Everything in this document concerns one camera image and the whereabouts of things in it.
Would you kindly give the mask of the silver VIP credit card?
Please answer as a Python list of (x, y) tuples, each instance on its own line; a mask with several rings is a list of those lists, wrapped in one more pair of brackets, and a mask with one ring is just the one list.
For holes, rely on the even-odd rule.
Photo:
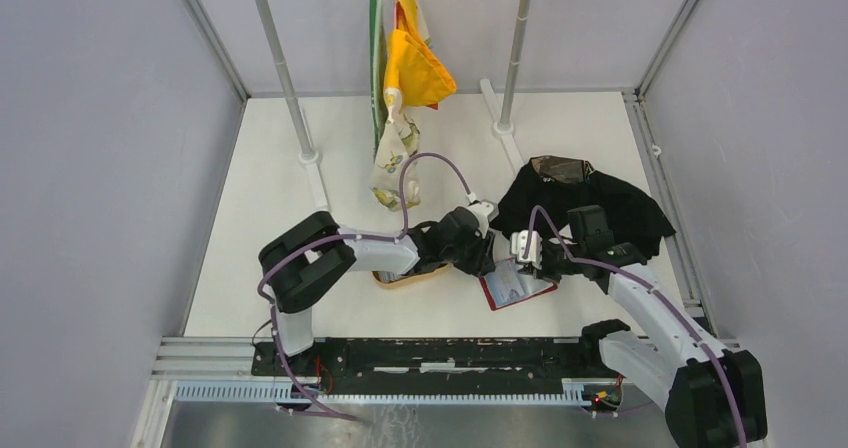
[(518, 303), (530, 296), (529, 288), (513, 259), (496, 262), (495, 269), (486, 274), (482, 281), (495, 309)]

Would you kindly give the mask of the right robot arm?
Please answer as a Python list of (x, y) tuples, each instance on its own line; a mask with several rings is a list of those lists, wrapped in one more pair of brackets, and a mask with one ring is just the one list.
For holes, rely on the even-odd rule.
[(552, 283), (582, 275), (643, 332), (618, 319), (585, 326), (577, 350), (585, 373), (612, 370), (630, 381), (662, 410), (680, 447), (745, 447), (767, 438), (761, 364), (747, 350), (730, 349), (673, 302), (639, 249), (616, 241), (601, 207), (569, 212), (570, 241), (557, 229), (551, 238), (537, 232), (539, 218), (550, 217), (535, 206), (528, 228), (510, 237), (521, 273)]

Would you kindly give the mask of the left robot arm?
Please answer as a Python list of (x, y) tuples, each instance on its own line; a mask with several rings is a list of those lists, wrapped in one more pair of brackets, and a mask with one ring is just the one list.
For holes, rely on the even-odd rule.
[(369, 272), (395, 283), (452, 266), (473, 277), (493, 272), (495, 236), (489, 201), (460, 206), (438, 221), (422, 222), (404, 234), (354, 230), (318, 211), (277, 237), (258, 255), (263, 296), (272, 305), (275, 360), (290, 375), (314, 362), (313, 306), (347, 273)]

